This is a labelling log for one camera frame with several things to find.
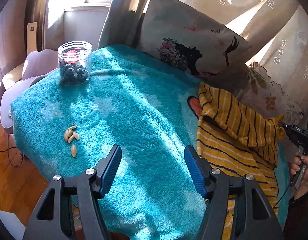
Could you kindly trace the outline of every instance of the chair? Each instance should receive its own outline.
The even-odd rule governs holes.
[[[21,93],[27,90],[57,68],[57,51],[45,49],[43,51],[33,51],[24,62],[22,78],[13,86],[8,88],[1,100],[1,125],[3,129],[13,134],[13,120],[11,117],[11,103]]]

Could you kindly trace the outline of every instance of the black cable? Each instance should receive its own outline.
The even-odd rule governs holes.
[[[292,184],[289,184],[284,192],[284,194],[280,197],[280,199],[277,201],[277,203],[273,206],[273,209],[275,208],[275,206],[278,205],[279,201],[281,201],[281,199],[285,196],[287,190],[289,189],[289,187],[291,186]]]
[[[20,164],[13,165],[13,164],[11,163],[10,155],[9,155],[9,150],[10,150],[10,149],[17,149],[17,147],[10,147],[10,148],[9,148],[9,139],[10,139],[10,134],[8,135],[8,148],[7,148],[6,150],[4,150],[4,151],[1,151],[1,150],[0,150],[0,152],[1,152],[1,153],[7,152],[7,154],[8,154],[8,159],[9,159],[10,164],[11,164],[13,167],[17,168],[17,167],[19,167],[19,166],[22,164],[24,157],[22,156],[22,159],[21,159]]]

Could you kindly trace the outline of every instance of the yellow striped towel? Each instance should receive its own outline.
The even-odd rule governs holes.
[[[230,176],[253,174],[270,204],[277,202],[278,185],[276,142],[284,137],[278,126],[284,116],[264,119],[242,105],[228,91],[201,83],[199,101],[202,112],[198,121],[197,152],[212,168]],[[229,239],[233,223],[234,196],[228,198],[222,239]]]

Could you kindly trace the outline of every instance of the human hand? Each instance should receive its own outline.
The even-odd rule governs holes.
[[[296,174],[296,172],[299,171],[299,169],[300,169],[299,166],[301,164],[301,160],[298,157],[298,155],[299,155],[299,153],[296,152],[293,164],[291,165],[291,169],[290,169],[291,177],[294,176]],[[294,200],[296,200],[297,198],[300,198],[301,196],[305,195],[308,192],[308,156],[302,155],[301,159],[302,159],[303,163],[307,165],[307,169],[306,169],[304,176],[301,180],[299,189],[295,190]]]

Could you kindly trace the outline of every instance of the sleeve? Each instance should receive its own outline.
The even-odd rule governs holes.
[[[294,200],[292,197],[289,200],[289,208],[286,224],[284,227],[285,240],[300,239],[302,231],[302,222],[308,216],[308,192],[300,198]]]

